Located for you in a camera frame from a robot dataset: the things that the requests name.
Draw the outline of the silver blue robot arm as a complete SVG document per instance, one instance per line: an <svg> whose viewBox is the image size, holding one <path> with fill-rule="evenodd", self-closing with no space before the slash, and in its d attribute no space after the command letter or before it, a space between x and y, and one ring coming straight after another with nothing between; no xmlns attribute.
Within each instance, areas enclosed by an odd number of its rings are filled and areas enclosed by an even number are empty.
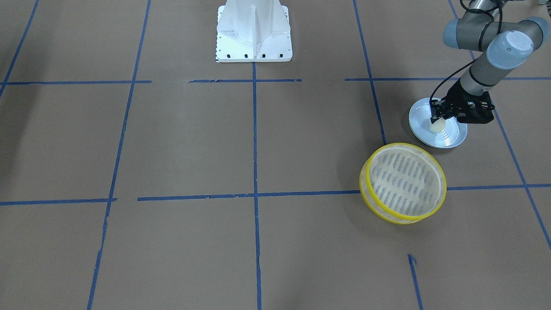
<svg viewBox="0 0 551 310"><path fill-rule="evenodd" d="M443 31L447 47L480 52L460 69L462 76L442 99L429 98L431 121L456 118L464 124L493 120L489 91L539 49L550 37L550 23L534 16L517 23L502 20L505 0L471 0L460 19Z"/></svg>

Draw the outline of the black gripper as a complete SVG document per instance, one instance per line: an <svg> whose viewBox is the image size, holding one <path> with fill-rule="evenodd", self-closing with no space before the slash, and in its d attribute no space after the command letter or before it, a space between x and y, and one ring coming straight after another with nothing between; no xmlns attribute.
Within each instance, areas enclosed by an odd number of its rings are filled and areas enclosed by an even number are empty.
<svg viewBox="0 0 551 310"><path fill-rule="evenodd" d="M464 90L461 81L458 80L449 88L443 100L430 101L430 121L434 124L441 118L447 120L455 115L468 115L475 112L484 101L484 96L474 96Z"/></svg>

